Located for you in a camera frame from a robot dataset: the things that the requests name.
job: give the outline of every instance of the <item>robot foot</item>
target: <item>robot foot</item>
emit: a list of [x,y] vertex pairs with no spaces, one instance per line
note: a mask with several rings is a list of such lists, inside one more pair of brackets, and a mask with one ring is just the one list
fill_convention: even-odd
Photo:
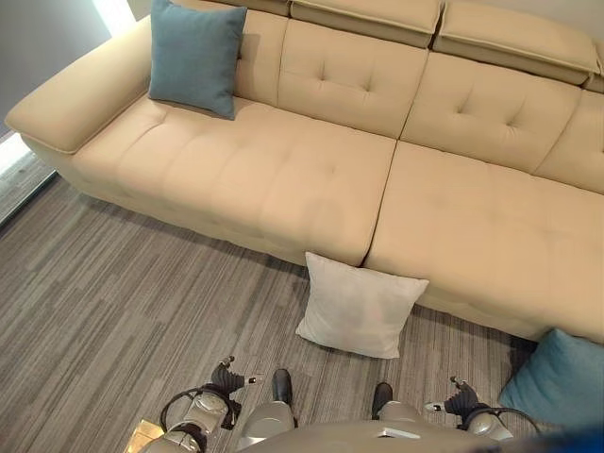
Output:
[[380,382],[374,392],[374,402],[371,405],[371,419],[379,420],[379,411],[393,400],[393,388],[387,382]]
[[292,377],[290,373],[280,368],[273,374],[273,399],[282,401],[288,406],[292,406],[294,393],[292,391]]

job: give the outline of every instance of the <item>black cable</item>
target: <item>black cable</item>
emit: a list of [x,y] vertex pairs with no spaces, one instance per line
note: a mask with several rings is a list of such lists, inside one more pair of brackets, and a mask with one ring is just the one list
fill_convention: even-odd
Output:
[[505,413],[505,412],[516,413],[516,414],[520,415],[522,418],[524,418],[525,420],[527,420],[532,425],[532,427],[535,429],[535,432],[537,433],[537,435],[543,436],[543,432],[537,426],[537,422],[535,422],[535,420],[532,417],[530,417],[527,413],[522,412],[522,411],[520,411],[518,409],[514,409],[514,408],[498,408],[497,409],[497,417],[499,415],[501,415],[502,413]]
[[176,403],[183,396],[188,396],[191,399],[191,401],[193,401],[195,395],[202,394],[204,392],[208,393],[208,394],[214,394],[223,400],[228,411],[226,414],[225,422],[222,425],[222,428],[233,429],[233,427],[235,426],[235,422],[237,421],[237,416],[239,414],[239,411],[236,408],[235,402],[231,401],[228,398],[228,396],[226,396],[221,391],[220,387],[218,387],[214,384],[205,384],[201,387],[193,387],[192,389],[185,390],[184,392],[175,394],[172,397],[172,399],[170,399],[170,401],[168,401],[166,403],[166,405],[161,410],[161,413],[159,414],[159,425],[161,426],[161,429],[163,429],[163,432],[168,432],[166,418],[168,416],[168,410],[170,410],[170,406],[172,406],[174,403]]
[[161,425],[161,429],[163,429],[163,432],[168,432],[168,427],[166,426],[166,417],[168,416],[168,410],[170,410],[170,406],[176,403],[183,396],[188,396],[191,400],[193,400],[193,397],[190,394],[192,392],[198,394],[199,390],[199,387],[193,387],[192,389],[185,390],[184,392],[175,394],[172,399],[166,403],[166,405],[161,410],[161,413],[159,414],[159,424]]
[[490,413],[491,415],[494,415],[495,417],[499,418],[499,415],[501,415],[502,413],[515,413],[520,415],[521,417],[523,417],[525,420],[527,420],[532,427],[535,429],[535,432],[537,433],[537,435],[542,436],[543,432],[539,429],[539,427],[537,426],[537,423],[526,413],[518,410],[518,409],[514,409],[514,408],[481,408],[481,409],[476,409],[475,411],[472,411],[472,413],[470,413],[466,419],[465,422],[463,423],[463,425],[461,426],[461,429],[463,430],[467,430],[470,426],[470,423],[472,422],[472,420],[474,420],[478,415],[482,414],[482,413]]

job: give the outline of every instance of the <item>carpet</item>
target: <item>carpet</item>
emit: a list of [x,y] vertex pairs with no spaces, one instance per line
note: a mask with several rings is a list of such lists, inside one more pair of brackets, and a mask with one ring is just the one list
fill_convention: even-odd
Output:
[[[60,177],[0,231],[0,257],[0,451],[121,452],[142,418],[157,422],[173,394],[205,383],[228,354],[234,371],[267,376],[237,394],[242,417],[270,399],[270,376],[286,367],[306,425],[368,418],[382,380],[418,410],[452,395],[450,376],[496,404],[534,348],[419,306],[399,360],[309,343],[294,335],[305,268],[94,200]],[[242,427],[221,431],[209,451],[232,451]]]

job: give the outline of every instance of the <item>sectional sofa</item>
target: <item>sectional sofa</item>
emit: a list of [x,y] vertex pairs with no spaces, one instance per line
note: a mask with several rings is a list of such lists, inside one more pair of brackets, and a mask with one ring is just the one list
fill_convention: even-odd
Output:
[[428,278],[418,303],[521,337],[604,341],[590,37],[438,0],[227,3],[254,8],[235,121],[145,95],[147,18],[7,124],[91,196],[299,264]]

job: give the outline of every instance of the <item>back cushion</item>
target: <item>back cushion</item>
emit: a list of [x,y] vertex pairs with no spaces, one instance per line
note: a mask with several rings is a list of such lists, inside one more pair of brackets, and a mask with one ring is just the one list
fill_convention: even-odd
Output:
[[604,94],[582,93],[570,123],[535,175],[604,193]]
[[[176,0],[175,3],[199,10],[232,8],[200,0]],[[281,46],[287,21],[286,17],[248,10],[235,73],[236,96],[274,107],[277,105]]]
[[398,138],[428,51],[290,20],[278,106]]
[[401,140],[532,173],[579,96],[561,82],[430,53]]

